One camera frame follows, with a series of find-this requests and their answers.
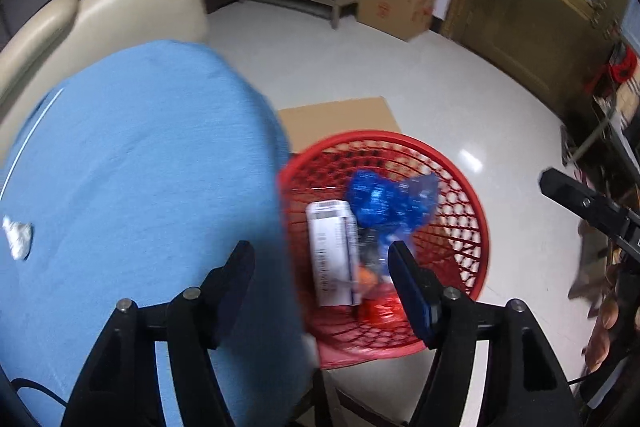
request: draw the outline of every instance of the red plastic basket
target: red plastic basket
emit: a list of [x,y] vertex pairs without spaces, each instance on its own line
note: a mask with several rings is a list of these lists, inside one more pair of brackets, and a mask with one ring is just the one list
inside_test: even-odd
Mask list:
[[305,325],[318,341],[326,368],[424,349],[407,323],[381,330],[358,322],[349,307],[316,304],[305,208],[313,201],[342,199],[358,169],[392,180],[428,172],[439,176],[436,216],[413,239],[418,263],[432,269],[444,285],[477,299],[489,261],[489,233],[478,197],[456,166],[427,144],[398,133],[364,130],[326,138],[293,157],[280,172],[289,248]]

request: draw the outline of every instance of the white tile floor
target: white tile floor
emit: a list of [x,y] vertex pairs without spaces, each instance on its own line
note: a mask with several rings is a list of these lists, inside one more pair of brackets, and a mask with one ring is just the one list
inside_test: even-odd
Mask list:
[[[210,45],[276,109],[384,96],[405,134],[453,160],[489,225],[480,300],[526,301],[566,377],[580,375],[580,350],[593,323],[585,301],[566,298],[578,266],[578,218],[538,191],[540,171],[561,168],[558,118],[510,77],[432,32],[406,43],[354,18],[343,18],[334,31],[326,20],[251,1],[225,7],[209,22]],[[478,162],[465,160],[468,154]],[[408,420],[431,359],[423,351],[334,376],[379,412]],[[481,346],[476,366],[484,360]],[[476,424],[483,382],[482,370],[474,371],[463,425]]]

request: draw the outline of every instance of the blue cloth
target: blue cloth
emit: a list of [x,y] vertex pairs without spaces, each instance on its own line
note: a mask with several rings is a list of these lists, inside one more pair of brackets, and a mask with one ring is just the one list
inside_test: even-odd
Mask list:
[[[236,242],[257,260],[238,321],[210,353],[238,426],[281,426],[310,377],[281,226],[276,175],[288,156],[265,99],[210,49],[158,41],[62,82],[30,116],[0,216],[33,223],[26,261],[0,238],[0,363],[68,399],[116,301],[171,300],[222,266]],[[167,425],[181,425],[166,344]],[[44,426],[63,407],[23,389]]]

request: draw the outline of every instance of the leather chair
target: leather chair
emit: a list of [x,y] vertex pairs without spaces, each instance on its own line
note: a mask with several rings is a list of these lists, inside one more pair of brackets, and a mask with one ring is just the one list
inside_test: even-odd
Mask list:
[[203,0],[52,0],[0,52],[0,162],[60,81],[119,50],[158,39],[205,42]]

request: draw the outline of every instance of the white string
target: white string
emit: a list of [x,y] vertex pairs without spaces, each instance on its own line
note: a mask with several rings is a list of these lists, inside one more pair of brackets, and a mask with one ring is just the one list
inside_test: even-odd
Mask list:
[[63,92],[64,90],[65,90],[65,88],[62,87],[62,89],[60,89],[56,93],[56,95],[53,97],[53,99],[49,103],[47,103],[47,107],[44,108],[44,111],[40,114],[40,116],[36,120],[36,123],[33,124],[33,127],[31,127],[31,130],[29,131],[29,134],[27,135],[27,138],[25,138],[24,142],[22,142],[22,146],[20,147],[20,150],[18,151],[17,155],[15,155],[14,163],[11,165],[11,168],[9,169],[9,174],[7,174],[6,179],[4,180],[4,185],[2,185],[2,191],[0,192],[0,201],[2,201],[2,196],[4,196],[4,190],[6,189],[6,184],[9,182],[9,178],[11,177],[11,174],[14,172],[15,165],[18,163],[18,159],[20,159],[20,155],[22,154],[22,151],[24,151],[24,147],[27,145],[27,142],[31,138],[31,135],[33,134],[33,131],[36,130],[36,127],[40,123],[40,120],[42,120],[42,118],[47,114],[47,111],[49,110],[49,107],[51,107],[51,105],[56,101],[57,97],[59,97],[60,93]]

